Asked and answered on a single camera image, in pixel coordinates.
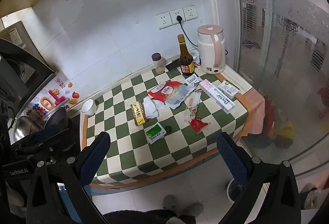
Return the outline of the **steel cooking pot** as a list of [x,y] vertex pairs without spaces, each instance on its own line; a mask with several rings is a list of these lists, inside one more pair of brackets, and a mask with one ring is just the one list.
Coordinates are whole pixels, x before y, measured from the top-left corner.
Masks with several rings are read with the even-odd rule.
[[69,118],[64,107],[55,109],[44,120],[33,120],[29,116],[19,117],[13,125],[13,140],[14,142],[43,129],[56,127],[59,131],[67,128]]

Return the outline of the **small white green box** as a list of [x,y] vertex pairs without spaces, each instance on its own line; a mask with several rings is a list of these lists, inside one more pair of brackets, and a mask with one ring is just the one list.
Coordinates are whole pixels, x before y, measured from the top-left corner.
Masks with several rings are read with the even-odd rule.
[[235,96],[239,93],[240,89],[233,85],[230,81],[224,80],[219,86],[221,90],[227,97],[234,99]]

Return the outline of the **clear plastic wrapper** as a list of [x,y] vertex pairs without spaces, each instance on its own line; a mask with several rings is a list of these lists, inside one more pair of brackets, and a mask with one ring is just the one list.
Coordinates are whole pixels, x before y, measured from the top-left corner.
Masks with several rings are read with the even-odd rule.
[[194,118],[196,118],[196,114],[198,111],[198,106],[201,100],[202,90],[198,89],[192,92],[186,99],[186,110],[184,115],[184,120],[187,123],[190,123]]

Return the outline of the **dark brown sauce bottle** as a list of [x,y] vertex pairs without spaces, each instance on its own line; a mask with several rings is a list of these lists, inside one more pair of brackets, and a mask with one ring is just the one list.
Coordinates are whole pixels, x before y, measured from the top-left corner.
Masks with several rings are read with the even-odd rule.
[[179,34],[177,39],[180,46],[179,65],[181,71],[184,75],[190,76],[195,70],[193,57],[187,49],[184,35]]

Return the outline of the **small red wrapper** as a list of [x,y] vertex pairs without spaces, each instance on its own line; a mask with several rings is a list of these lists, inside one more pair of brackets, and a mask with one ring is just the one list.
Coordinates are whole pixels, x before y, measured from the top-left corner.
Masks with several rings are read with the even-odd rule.
[[200,118],[194,118],[190,121],[190,126],[192,126],[195,133],[198,134],[204,129],[208,128],[210,126],[210,123],[205,123]]

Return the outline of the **green white sachet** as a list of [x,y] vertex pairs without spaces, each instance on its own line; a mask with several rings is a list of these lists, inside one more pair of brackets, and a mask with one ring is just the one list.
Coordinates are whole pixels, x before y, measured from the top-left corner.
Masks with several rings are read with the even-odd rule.
[[163,138],[167,132],[163,126],[161,126],[160,123],[155,123],[154,125],[146,128],[145,135],[148,143],[153,144],[157,140]]

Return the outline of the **pink cloth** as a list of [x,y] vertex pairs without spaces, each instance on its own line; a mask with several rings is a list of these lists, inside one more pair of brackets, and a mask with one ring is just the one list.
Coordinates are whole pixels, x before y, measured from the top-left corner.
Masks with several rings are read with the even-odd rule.
[[258,135],[263,131],[265,99],[254,88],[249,90],[243,97],[247,102],[246,108],[248,110],[247,121],[243,127],[243,136]]

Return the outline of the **sliding glass door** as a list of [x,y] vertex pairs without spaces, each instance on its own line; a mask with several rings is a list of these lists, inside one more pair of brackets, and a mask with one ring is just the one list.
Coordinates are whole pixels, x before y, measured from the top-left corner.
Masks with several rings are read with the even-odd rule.
[[264,98],[244,141],[304,178],[328,170],[328,0],[237,0],[238,73]]

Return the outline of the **red white snack bag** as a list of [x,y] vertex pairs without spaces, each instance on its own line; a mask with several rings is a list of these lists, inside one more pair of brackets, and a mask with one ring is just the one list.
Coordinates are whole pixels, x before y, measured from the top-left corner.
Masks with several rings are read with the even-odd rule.
[[181,103],[194,91],[193,85],[185,85],[178,81],[160,82],[148,95],[155,100],[161,101],[171,109],[178,108]]

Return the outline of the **green white checkered tablecloth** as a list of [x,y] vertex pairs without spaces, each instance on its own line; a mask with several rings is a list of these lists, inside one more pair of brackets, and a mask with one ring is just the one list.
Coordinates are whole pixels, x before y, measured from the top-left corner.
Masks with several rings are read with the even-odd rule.
[[[131,110],[133,102],[142,100],[160,82],[183,82],[184,79],[179,70],[160,75],[148,71],[96,99],[96,113],[83,120],[82,145],[90,145],[100,132],[105,131],[110,135],[111,146],[94,176],[94,185],[120,189],[176,173],[216,154],[219,133],[226,132],[235,137],[242,132],[248,117],[245,105],[235,100],[235,107],[226,114],[205,93],[201,94],[196,115],[210,126],[198,134],[184,120],[186,103],[176,109],[165,107],[159,117],[140,127],[135,125]],[[171,126],[172,132],[150,144],[144,130],[155,123],[164,128]]]

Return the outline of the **left grey slipper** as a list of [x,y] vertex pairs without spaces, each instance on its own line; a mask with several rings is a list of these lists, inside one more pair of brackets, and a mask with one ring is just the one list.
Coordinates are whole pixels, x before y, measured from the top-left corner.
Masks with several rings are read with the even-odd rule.
[[162,201],[162,208],[164,210],[176,210],[177,209],[177,198],[174,195],[167,195]]

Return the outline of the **white tissue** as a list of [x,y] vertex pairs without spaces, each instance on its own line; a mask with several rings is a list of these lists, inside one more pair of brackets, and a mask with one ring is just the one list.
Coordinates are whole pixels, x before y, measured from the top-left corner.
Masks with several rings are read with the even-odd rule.
[[159,100],[145,97],[143,99],[143,107],[146,117],[148,119],[154,119],[159,117],[160,111],[165,108],[165,104]]

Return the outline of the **yellow brown snack packet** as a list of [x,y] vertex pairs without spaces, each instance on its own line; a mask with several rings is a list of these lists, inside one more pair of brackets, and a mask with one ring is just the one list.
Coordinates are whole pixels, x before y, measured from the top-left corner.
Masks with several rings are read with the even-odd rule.
[[144,125],[148,122],[148,118],[146,117],[146,113],[144,111],[144,106],[140,101],[136,101],[131,104],[131,110],[133,113],[133,119],[136,126]]

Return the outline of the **white leaflet packet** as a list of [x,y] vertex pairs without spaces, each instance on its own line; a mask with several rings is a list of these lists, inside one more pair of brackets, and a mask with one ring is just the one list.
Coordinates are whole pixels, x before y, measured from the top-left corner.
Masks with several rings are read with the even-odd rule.
[[198,77],[196,74],[192,74],[188,78],[185,79],[185,84],[186,85],[197,85],[200,82],[202,82],[202,78]]

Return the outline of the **white Doctor toothpaste box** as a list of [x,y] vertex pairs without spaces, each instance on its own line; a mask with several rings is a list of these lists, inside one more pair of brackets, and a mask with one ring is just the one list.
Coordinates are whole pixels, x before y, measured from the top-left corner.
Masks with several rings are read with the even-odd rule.
[[202,82],[199,83],[199,86],[208,96],[216,101],[226,114],[235,107],[234,102],[208,80],[202,80]]

